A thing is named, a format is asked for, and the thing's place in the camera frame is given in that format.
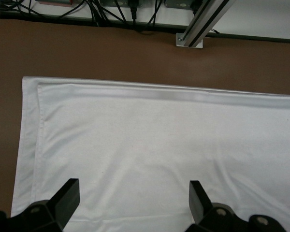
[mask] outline white towel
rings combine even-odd
[[[290,96],[54,78],[23,92],[14,215],[79,178],[66,232],[180,232],[200,180],[290,232]]]

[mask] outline black cable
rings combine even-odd
[[[157,5],[158,5],[158,0],[155,0],[155,10],[154,10],[154,12],[156,12]],[[154,17],[153,29],[155,28],[155,24],[156,24],[156,15],[157,15],[157,14],[155,14],[155,17]]]
[[[31,9],[31,2],[32,2],[32,0],[29,1],[29,6],[28,6],[29,9]]]
[[[103,27],[105,27],[105,26],[107,27],[108,25],[110,25],[110,21],[106,17],[106,14],[104,13],[99,1],[98,0],[88,0],[88,1],[91,3],[91,5],[95,4],[97,6],[97,8],[98,8],[98,11],[99,11],[100,15],[97,15],[97,17],[100,20],[100,25],[103,26]]]
[[[5,8],[14,8],[17,6],[17,3],[12,0],[0,0],[0,4],[3,4]]]
[[[162,0],[159,1],[158,7],[155,9],[155,12],[154,12],[153,16],[150,18],[150,20],[147,23],[147,25],[141,31],[138,31],[138,32],[143,32],[149,27],[151,21],[153,21],[154,17],[156,17],[157,12],[159,11],[161,4],[162,4]]]
[[[120,15],[121,15],[121,17],[122,17],[122,20],[124,20],[124,23],[127,25],[127,27],[129,28],[129,24],[127,23],[127,21],[126,21],[126,18],[125,18],[125,16],[124,16],[124,14],[122,13],[122,10],[121,10],[121,8],[120,8],[120,5],[118,4],[118,1],[117,0],[114,0],[114,2],[115,2],[115,4],[116,4],[116,6],[117,6],[117,9],[119,10],[119,13],[120,13]]]
[[[29,10],[29,11],[35,13],[36,15],[38,15],[38,16],[41,17],[41,18],[46,18],[44,15],[42,15],[42,14],[40,14],[40,13],[34,11],[33,9],[28,8],[27,6],[25,6],[25,5],[21,4],[21,3],[19,3],[18,0],[16,0],[16,2],[14,2],[14,3],[17,4],[18,9],[19,9],[22,13],[23,13],[23,11],[20,9],[20,7],[23,7],[23,8],[25,8],[26,10]]]
[[[55,22],[58,21],[59,19],[63,18],[64,16],[72,13],[73,11],[76,11],[78,8],[80,8],[83,4],[84,4],[85,0],[82,0],[82,2],[80,4],[78,4],[77,6],[75,6],[73,9],[69,10],[68,12],[58,16],[56,19],[55,19]]]
[[[122,20],[121,18],[119,18],[116,14],[113,14],[112,12],[110,12],[109,10],[105,9],[104,7],[102,7],[102,9],[109,13],[111,16],[113,16],[114,18],[118,19],[120,22],[125,23],[124,20]]]
[[[4,9],[4,8],[0,8],[0,11],[15,11],[15,12],[19,12],[19,13],[21,13],[21,11],[20,10],[18,10],[18,9]]]
[[[98,27],[100,27],[101,25],[101,17],[97,11],[97,9],[94,7],[94,5],[92,4],[92,2],[90,0],[85,0],[85,2],[87,3],[88,7],[90,8],[91,11],[91,17],[94,15],[94,18],[96,20],[96,24]]]
[[[88,5],[88,6],[89,6],[89,9],[90,9],[90,13],[91,13],[91,25],[93,26],[94,25],[94,21],[95,21],[95,16],[94,16],[93,10],[90,7],[90,5]]]
[[[128,6],[130,7],[130,11],[131,11],[131,17],[133,20],[133,28],[135,28],[136,12],[137,12],[137,7],[139,6],[139,0],[128,0]]]
[[[217,30],[215,30],[215,29],[211,29],[211,31],[213,31],[213,32],[216,33],[216,34],[220,34],[220,32],[217,31]]]
[[[23,17],[26,17],[26,16],[24,15],[23,11],[22,11],[22,10],[20,9],[20,7],[19,7],[20,3],[18,2],[18,0],[16,0],[16,4],[17,4],[17,8],[18,8],[20,14],[21,14]]]

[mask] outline brown mat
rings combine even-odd
[[[290,94],[290,44],[174,44],[167,33],[0,19],[0,210],[10,213],[12,205],[24,75]]]

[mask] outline power cord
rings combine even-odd
[[[132,16],[132,20],[133,20],[133,28],[135,28],[136,11],[137,11],[137,7],[139,6],[139,0],[128,0],[128,6],[130,7],[130,10],[131,10],[131,16]]]
[[[91,0],[82,0],[82,2],[80,4],[78,4],[77,6],[75,6],[73,9],[69,10],[68,12],[64,13],[63,15],[56,17],[55,19],[46,17],[45,15],[40,14],[40,13],[36,12],[35,10],[31,9],[31,4],[30,4],[31,1],[29,2],[29,7],[23,5],[22,4],[23,1],[24,0],[15,0],[15,1],[14,0],[1,0],[0,1],[0,10],[6,11],[6,12],[7,11],[19,12],[23,17],[26,17],[26,18],[33,18],[34,16],[32,14],[35,14],[39,18],[42,18],[44,20],[48,19],[48,20],[54,20],[54,22],[57,22],[58,20],[60,20],[64,16],[67,16],[70,13],[76,11],[78,8],[80,8],[86,2],[90,8],[90,11],[91,11],[91,24],[94,26],[94,21],[97,22],[96,26],[100,26],[102,24],[102,20],[101,20],[99,13],[97,12],[96,8],[92,5],[92,3],[90,3]],[[21,8],[28,10],[28,13],[22,11]]]
[[[29,6],[28,6],[29,9],[31,9],[31,3],[32,3],[32,0],[29,1]]]
[[[217,30],[215,30],[215,29],[211,29],[211,31],[213,31],[214,33],[216,33],[216,34],[220,34],[220,32],[219,31],[217,31]]]
[[[100,2],[98,0],[88,0],[90,2],[92,2],[93,4],[95,4],[98,8],[98,11],[100,13],[100,16],[98,15],[98,17],[100,18],[100,24],[102,27],[107,27],[110,25],[110,21],[108,20],[108,18],[106,17],[105,12],[102,9],[102,6],[100,5]]]
[[[155,11],[157,10],[157,6],[158,6],[158,0],[155,0]],[[155,25],[156,25],[156,16],[157,14],[155,14],[155,17],[154,17],[154,22],[153,22],[153,30],[155,30]]]
[[[116,4],[117,9],[119,10],[119,13],[120,13],[120,15],[122,17],[122,20],[124,21],[124,24],[126,24],[127,25],[127,28],[129,29],[129,24],[127,23],[126,18],[124,16],[124,14],[122,13],[122,10],[120,8],[120,5],[119,5],[118,1],[117,0],[114,0],[114,2]]]
[[[145,26],[142,30],[138,30],[138,32],[142,33],[143,31],[145,31],[145,30],[147,30],[147,29],[149,28],[149,26],[150,26],[151,22],[153,21],[153,19],[156,18],[156,16],[157,16],[157,12],[159,11],[162,2],[163,2],[163,0],[160,0],[160,1],[159,1],[159,4],[158,4],[158,6],[155,8],[155,12],[154,12],[153,16],[151,16],[149,22],[146,24],[146,26]]]

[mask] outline plug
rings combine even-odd
[[[128,6],[130,7],[130,10],[131,10],[133,27],[135,27],[136,11],[137,11],[137,7],[139,6],[139,0],[128,0]]]
[[[194,0],[191,5],[190,8],[193,10],[193,15],[195,15],[198,11],[198,9],[201,7],[203,1],[202,0]]]

